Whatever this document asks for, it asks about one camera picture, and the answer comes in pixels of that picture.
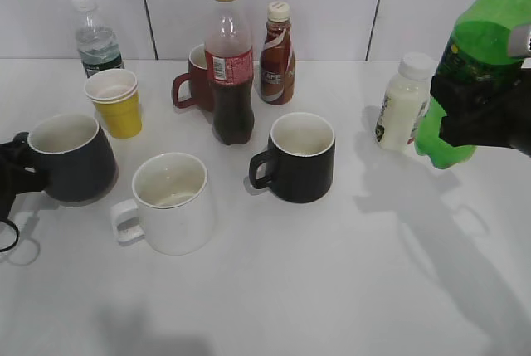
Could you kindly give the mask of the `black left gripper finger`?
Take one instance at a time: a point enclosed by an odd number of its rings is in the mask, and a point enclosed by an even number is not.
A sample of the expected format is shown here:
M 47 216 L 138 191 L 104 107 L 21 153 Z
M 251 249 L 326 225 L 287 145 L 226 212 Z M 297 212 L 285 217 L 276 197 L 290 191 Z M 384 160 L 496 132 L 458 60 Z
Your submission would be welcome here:
M 25 169 L 1 169 L 1 219 L 9 216 L 18 194 L 40 192 L 46 187 L 46 179 Z
M 1 169 L 6 172 L 21 169 L 25 172 L 34 173 L 34 166 L 26 141 L 13 140 L 1 144 Z

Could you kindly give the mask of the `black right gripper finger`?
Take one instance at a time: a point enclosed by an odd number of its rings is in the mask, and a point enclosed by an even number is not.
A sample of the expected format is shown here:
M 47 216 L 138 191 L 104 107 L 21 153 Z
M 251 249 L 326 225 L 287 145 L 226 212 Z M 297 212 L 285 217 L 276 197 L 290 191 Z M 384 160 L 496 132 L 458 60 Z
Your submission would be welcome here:
M 431 78 L 431 96 L 445 112 L 471 112 L 501 98 L 518 83 L 519 78 L 464 83 L 435 74 Z
M 441 120 L 439 138 L 451 146 L 509 147 L 514 115 L 490 111 L 481 115 L 448 115 Z

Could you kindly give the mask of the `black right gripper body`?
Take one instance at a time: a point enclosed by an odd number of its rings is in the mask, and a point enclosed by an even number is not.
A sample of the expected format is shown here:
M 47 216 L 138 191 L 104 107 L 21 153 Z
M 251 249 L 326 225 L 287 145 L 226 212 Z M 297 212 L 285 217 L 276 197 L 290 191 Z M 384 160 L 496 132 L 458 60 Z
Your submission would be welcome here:
M 521 69 L 499 86 L 502 108 L 501 148 L 530 151 L 530 69 Z

